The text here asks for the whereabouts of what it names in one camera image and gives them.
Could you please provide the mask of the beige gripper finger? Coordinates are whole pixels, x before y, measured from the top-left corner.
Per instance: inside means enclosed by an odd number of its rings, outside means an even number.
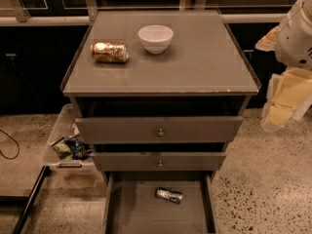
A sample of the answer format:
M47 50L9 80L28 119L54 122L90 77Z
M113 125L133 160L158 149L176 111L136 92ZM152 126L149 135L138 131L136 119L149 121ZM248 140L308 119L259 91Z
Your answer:
M273 133L281 130L293 116L293 110L290 107L276 106L266 103L261 114L261 128L267 133Z
M270 52L275 50L276 34L278 27L272 28L266 35L257 41L255 47L263 52Z

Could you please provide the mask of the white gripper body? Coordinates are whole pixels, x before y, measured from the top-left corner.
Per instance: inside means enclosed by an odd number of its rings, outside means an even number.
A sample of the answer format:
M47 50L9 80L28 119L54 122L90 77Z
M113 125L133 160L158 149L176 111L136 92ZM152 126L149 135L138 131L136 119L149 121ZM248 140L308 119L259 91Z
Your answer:
M300 120L312 104L312 71L289 67L281 75L274 77L277 81L276 90L268 103L276 106L290 107L291 118Z

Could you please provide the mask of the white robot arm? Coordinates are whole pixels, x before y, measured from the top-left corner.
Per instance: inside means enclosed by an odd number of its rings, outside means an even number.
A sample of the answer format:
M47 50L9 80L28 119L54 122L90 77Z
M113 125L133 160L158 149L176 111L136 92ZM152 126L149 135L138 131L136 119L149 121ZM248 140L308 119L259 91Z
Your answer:
M287 67L281 75L272 75L262 110L261 127L273 133L291 119L299 121L312 104L312 0L297 0L255 47L274 51Z

